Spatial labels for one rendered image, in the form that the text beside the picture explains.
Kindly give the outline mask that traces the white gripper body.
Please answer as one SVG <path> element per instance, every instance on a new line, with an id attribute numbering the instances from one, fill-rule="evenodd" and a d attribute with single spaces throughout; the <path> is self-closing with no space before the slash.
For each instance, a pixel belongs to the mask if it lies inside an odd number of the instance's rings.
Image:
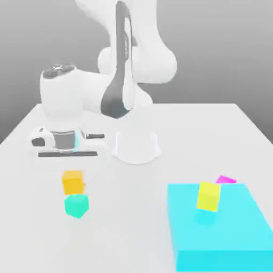
<path id="1" fill-rule="evenodd" d="M 87 144 L 74 151 L 39 150 L 31 153 L 31 164 L 36 170 L 82 170 L 99 166 L 108 159 L 105 142 Z"/>

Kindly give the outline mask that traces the small yellow cube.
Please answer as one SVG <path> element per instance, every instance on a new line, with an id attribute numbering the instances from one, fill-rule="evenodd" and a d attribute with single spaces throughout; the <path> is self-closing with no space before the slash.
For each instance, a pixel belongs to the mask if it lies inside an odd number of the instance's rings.
<path id="1" fill-rule="evenodd" d="M 217 183 L 201 182 L 199 185 L 197 208 L 217 212 L 221 186 Z"/>

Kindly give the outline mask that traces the small teal cube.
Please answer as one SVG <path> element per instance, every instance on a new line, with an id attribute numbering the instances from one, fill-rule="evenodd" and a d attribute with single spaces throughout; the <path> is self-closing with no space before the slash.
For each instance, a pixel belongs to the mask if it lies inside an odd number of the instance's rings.
<path id="1" fill-rule="evenodd" d="M 64 204 L 66 213 L 78 219 L 89 210 L 89 198 L 86 194 L 70 195 L 65 199 Z"/>

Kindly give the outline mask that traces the small orange cube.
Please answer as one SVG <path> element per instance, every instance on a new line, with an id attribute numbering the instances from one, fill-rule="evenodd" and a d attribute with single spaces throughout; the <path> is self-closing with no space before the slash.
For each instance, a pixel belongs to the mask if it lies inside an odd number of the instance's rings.
<path id="1" fill-rule="evenodd" d="M 83 194 L 85 183 L 83 181 L 83 171 L 67 170 L 62 175 L 62 185 L 65 195 Z"/>

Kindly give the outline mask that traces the large cyan box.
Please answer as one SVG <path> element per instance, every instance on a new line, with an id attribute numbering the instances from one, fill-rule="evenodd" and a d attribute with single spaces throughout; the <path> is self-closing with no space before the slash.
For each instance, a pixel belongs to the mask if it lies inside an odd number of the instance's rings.
<path id="1" fill-rule="evenodd" d="M 217 212 L 197 209 L 198 184 L 169 184 L 178 272 L 273 272 L 273 230 L 245 184 L 223 184 Z"/>

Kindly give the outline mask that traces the small magenta cube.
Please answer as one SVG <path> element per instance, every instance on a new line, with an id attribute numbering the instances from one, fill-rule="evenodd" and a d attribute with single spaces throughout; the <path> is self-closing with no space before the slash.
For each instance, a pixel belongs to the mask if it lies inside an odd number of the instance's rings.
<path id="1" fill-rule="evenodd" d="M 224 175 L 220 175 L 216 180 L 217 184 L 235 184 L 236 182 L 237 180 Z"/>

